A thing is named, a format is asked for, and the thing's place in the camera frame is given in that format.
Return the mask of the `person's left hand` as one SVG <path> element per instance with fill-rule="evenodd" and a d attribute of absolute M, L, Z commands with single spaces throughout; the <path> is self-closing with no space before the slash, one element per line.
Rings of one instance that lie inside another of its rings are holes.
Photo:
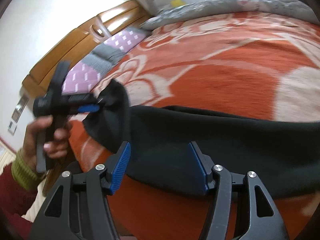
<path fill-rule="evenodd" d="M 40 134 L 49 128 L 52 122 L 53 117 L 51 115 L 42 116 L 36 118 L 26 128 L 20 155 L 25 164 L 35 173 L 38 173 L 36 169 L 38 140 Z M 64 158 L 68 153 L 71 129 L 72 124 L 70 122 L 66 122 L 63 128 L 56 129 L 53 140 L 43 144 L 43 153 L 53 160 Z"/>

